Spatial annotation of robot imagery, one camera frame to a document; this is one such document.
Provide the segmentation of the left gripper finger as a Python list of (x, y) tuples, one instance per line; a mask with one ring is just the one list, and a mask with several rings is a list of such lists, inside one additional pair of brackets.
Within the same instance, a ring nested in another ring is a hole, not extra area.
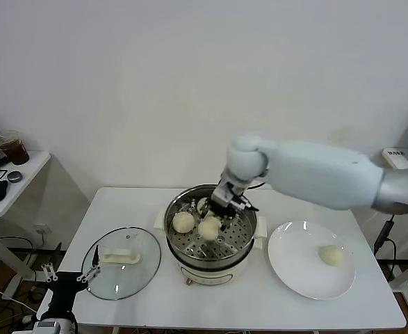
[(80, 275), (76, 281), (77, 282), (90, 282), (92, 279), (94, 279), (101, 271), (101, 268), (99, 266), (99, 246), (95, 246), (95, 251), (92, 256), (92, 265), (88, 269), (86, 273), (83, 273)]
[(41, 265), (42, 272), (44, 274), (45, 281), (56, 281), (58, 280), (56, 275), (56, 269), (60, 266), (60, 263), (63, 259), (61, 253), (62, 243), (59, 243), (54, 249), (52, 254), (49, 257), (49, 261)]

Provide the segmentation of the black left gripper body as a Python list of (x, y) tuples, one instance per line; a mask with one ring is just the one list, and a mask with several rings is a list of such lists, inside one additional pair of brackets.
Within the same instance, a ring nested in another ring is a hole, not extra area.
[(56, 272), (49, 282), (52, 298), (46, 316), (68, 316), (72, 313), (76, 295), (88, 287), (81, 272)]

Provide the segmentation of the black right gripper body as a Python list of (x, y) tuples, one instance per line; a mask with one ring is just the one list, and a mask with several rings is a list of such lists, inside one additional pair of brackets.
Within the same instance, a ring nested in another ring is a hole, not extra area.
[(209, 197), (211, 211), (216, 216), (232, 215), (235, 216), (239, 212), (243, 212), (247, 203), (237, 195), (233, 194), (212, 194)]

